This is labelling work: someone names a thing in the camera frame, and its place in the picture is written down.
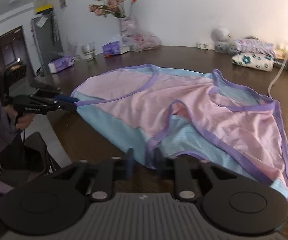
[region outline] tissue box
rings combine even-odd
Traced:
[[[73,57],[61,57],[55,61],[52,61],[48,64],[51,73],[60,72],[63,69],[66,69],[73,65]]]
[[[119,41],[114,41],[102,46],[104,56],[120,55],[130,51],[130,47],[123,47]]]

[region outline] blue fabric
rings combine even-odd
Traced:
[[[129,71],[152,73],[152,68],[151,65],[148,64],[147,67],[130,69]],[[203,74],[184,69],[158,68],[158,71],[177,76],[200,76],[213,79],[213,74],[211,73]],[[228,87],[224,82],[219,82],[218,87],[221,95],[240,101],[246,105],[259,105],[257,99],[247,91]],[[72,96],[79,98],[80,101],[98,99],[79,92],[76,92]],[[146,138],[140,128],[134,129],[130,127],[122,120],[102,111],[95,105],[80,106],[77,108],[77,112],[84,120],[92,125],[92,127],[123,152],[126,152],[128,148],[133,148],[134,159],[142,165],[145,165],[146,142],[149,138]],[[172,116],[169,132],[166,138],[159,144],[159,147],[165,157],[172,157],[183,151],[199,152],[213,163],[250,179],[254,179],[234,158],[207,141],[196,131],[189,120],[180,116]],[[279,191],[285,197],[288,196],[288,189],[285,188],[280,179],[276,179],[270,187]]]

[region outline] brown table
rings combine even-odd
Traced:
[[[62,88],[70,94],[74,88],[87,78],[112,69],[151,63],[159,67],[182,68],[201,73],[210,73],[219,69],[224,78],[241,85],[246,85],[258,93],[267,94],[271,80],[278,69],[264,72],[255,69],[233,65],[231,56],[214,51],[201,50],[190,47],[162,46],[159,49],[143,52],[129,52],[121,56],[104,58],[97,55],[96,61],[76,62],[75,66],[58,74],[53,74],[41,80]],[[288,138],[288,72],[284,71],[273,86],[272,97],[281,103],[285,131]],[[121,156],[119,149],[95,131],[77,113],[55,111],[48,114],[51,125],[57,134],[63,148],[71,160],[89,160],[98,163],[111,156]],[[117,182],[116,191],[127,192],[165,192],[172,190],[172,183],[159,181],[155,172],[142,166],[137,166],[137,175],[130,182]],[[284,228],[288,237],[288,220]]]

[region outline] white sphere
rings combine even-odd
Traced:
[[[231,38],[231,33],[225,27],[220,27],[214,30],[214,35],[217,41],[229,41]]]

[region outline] white pouch with green flowers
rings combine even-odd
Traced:
[[[232,57],[232,62],[243,67],[256,68],[264,71],[272,71],[274,59],[270,55],[239,53]]]

